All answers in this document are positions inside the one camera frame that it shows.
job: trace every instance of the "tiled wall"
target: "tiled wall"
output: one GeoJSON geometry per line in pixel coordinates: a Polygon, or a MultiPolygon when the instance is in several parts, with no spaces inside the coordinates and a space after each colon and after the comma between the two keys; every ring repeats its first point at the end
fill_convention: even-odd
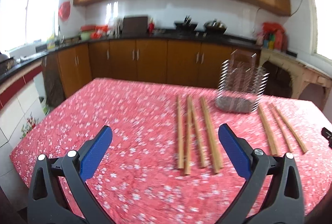
{"type": "Polygon", "coordinates": [[[148,15],[156,27],[174,27],[174,21],[183,21],[186,15],[198,22],[197,29],[203,30],[204,23],[213,19],[227,25],[227,34],[254,38],[265,21],[279,22],[280,17],[265,10],[237,0],[107,0],[86,7],[86,24],[105,24],[109,17],[148,15]]]}
{"type": "Polygon", "coordinates": [[[26,207],[28,187],[9,159],[22,138],[22,127],[29,117],[43,120],[45,114],[34,80],[27,83],[0,111],[0,186],[16,210],[26,207]]]}

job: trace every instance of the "black countertop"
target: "black countertop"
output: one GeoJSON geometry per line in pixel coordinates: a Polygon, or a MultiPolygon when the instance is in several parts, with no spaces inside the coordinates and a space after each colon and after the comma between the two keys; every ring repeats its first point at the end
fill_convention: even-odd
{"type": "Polygon", "coordinates": [[[154,33],[154,34],[127,34],[127,35],[120,35],[118,37],[105,37],[101,39],[93,39],[89,41],[78,41],[73,44],[67,44],[65,46],[55,47],[54,49],[42,51],[39,53],[36,53],[29,57],[28,60],[25,60],[19,64],[16,64],[13,66],[10,70],[5,72],[4,74],[0,75],[0,84],[2,84],[4,81],[6,81],[8,78],[12,77],[14,74],[18,73],[21,69],[29,66],[36,60],[39,60],[43,58],[44,56],[58,52],[64,49],[68,49],[71,47],[74,47],[76,45],[82,44],[82,43],[94,43],[99,41],[105,41],[105,40],[121,40],[121,39],[172,39],[172,40],[187,40],[187,41],[198,41],[198,42],[204,42],[204,43],[213,43],[216,45],[225,45],[225,46],[235,46],[239,48],[246,48],[251,50],[260,51],[261,47],[255,45],[255,40],[249,40],[237,36],[231,36],[231,35],[206,35],[204,36],[203,31],[195,31],[194,34],[186,35],[178,33],[175,30],[166,29],[165,32],[161,33],[154,33]]]}

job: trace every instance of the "chopstick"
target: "chopstick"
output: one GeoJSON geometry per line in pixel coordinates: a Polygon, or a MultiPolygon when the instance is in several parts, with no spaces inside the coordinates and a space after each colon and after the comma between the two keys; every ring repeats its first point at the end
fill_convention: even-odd
{"type": "Polygon", "coordinates": [[[181,116],[180,97],[177,97],[177,111],[178,111],[178,169],[184,169],[184,149],[183,149],[183,125],[181,116]]]}
{"type": "Polygon", "coordinates": [[[220,171],[220,168],[223,168],[223,162],[222,162],[222,160],[220,160],[219,151],[218,151],[218,148],[215,143],[214,128],[212,127],[210,114],[206,107],[205,99],[203,97],[200,98],[200,103],[202,105],[202,109],[203,109],[203,113],[204,113],[207,136],[209,139],[210,150],[211,150],[211,154],[212,154],[213,170],[216,174],[218,174],[220,171]]]}
{"type": "Polygon", "coordinates": [[[287,121],[287,119],[283,116],[283,114],[279,111],[279,109],[277,107],[275,107],[273,104],[271,104],[271,105],[276,109],[277,113],[280,115],[280,117],[283,120],[283,122],[285,122],[285,124],[289,128],[290,132],[294,135],[296,141],[298,142],[298,145],[302,149],[302,152],[303,153],[308,152],[307,147],[305,146],[305,144],[303,143],[303,141],[301,140],[301,138],[297,135],[297,133],[293,129],[292,125],[287,121]]]}
{"type": "Polygon", "coordinates": [[[192,102],[190,96],[188,97],[188,101],[190,103],[191,110],[192,110],[192,113],[193,113],[193,121],[194,121],[194,126],[195,126],[195,133],[196,133],[196,137],[197,137],[197,145],[198,145],[198,150],[200,151],[200,167],[201,168],[206,168],[207,164],[206,164],[205,155],[204,155],[204,152],[203,152],[203,146],[202,146],[201,134],[200,134],[200,127],[199,127],[198,121],[197,121],[196,109],[193,105],[193,102],[192,102]]]}
{"type": "Polygon", "coordinates": [[[265,114],[263,112],[263,109],[262,109],[260,104],[258,105],[258,114],[259,114],[259,116],[262,120],[262,124],[263,124],[264,130],[265,130],[266,136],[268,137],[268,143],[269,143],[269,146],[270,146],[271,154],[273,156],[279,156],[280,154],[279,154],[277,146],[276,146],[276,142],[275,142],[275,139],[274,139],[274,136],[273,136],[273,132],[270,128],[268,120],[266,119],[266,116],[265,116],[265,114]]]}
{"type": "Polygon", "coordinates": [[[191,160],[191,127],[192,127],[192,111],[190,106],[189,97],[187,98],[187,152],[186,152],[186,164],[185,175],[190,175],[190,160],[191,160]]]}
{"type": "Polygon", "coordinates": [[[280,120],[278,119],[277,114],[276,114],[276,112],[275,112],[274,109],[273,109],[273,106],[272,106],[271,104],[269,104],[268,107],[269,107],[269,109],[270,109],[270,111],[271,111],[271,114],[273,115],[274,119],[276,120],[276,122],[277,122],[277,124],[278,124],[278,126],[279,126],[279,128],[280,128],[280,130],[281,130],[281,133],[283,134],[283,137],[284,137],[284,139],[285,139],[285,141],[286,141],[286,144],[287,144],[287,146],[288,146],[289,151],[290,151],[291,153],[293,153],[293,148],[292,148],[292,146],[291,146],[291,144],[290,144],[290,142],[289,142],[289,140],[288,140],[287,134],[286,134],[285,131],[283,130],[283,126],[282,126],[280,120]]]}

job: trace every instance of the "red tile border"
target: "red tile border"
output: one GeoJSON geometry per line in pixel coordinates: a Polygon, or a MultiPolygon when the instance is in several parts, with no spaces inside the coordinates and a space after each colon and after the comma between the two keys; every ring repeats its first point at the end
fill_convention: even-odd
{"type": "Polygon", "coordinates": [[[25,83],[27,84],[28,82],[30,82],[41,71],[43,71],[43,68],[41,65],[39,65],[38,67],[28,72],[26,75],[23,76],[25,83]]]}
{"type": "Polygon", "coordinates": [[[8,101],[21,90],[22,87],[25,86],[25,82],[23,77],[19,78],[17,81],[12,83],[10,87],[8,87],[4,92],[0,95],[0,101],[2,106],[5,106],[8,101]]]}

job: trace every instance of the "window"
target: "window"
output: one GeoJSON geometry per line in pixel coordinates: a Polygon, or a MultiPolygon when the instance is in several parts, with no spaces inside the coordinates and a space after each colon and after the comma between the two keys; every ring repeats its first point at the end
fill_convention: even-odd
{"type": "Polygon", "coordinates": [[[312,0],[315,53],[332,60],[332,0],[312,0]]]}
{"type": "Polygon", "coordinates": [[[0,50],[54,34],[56,0],[0,0],[0,50]]]}

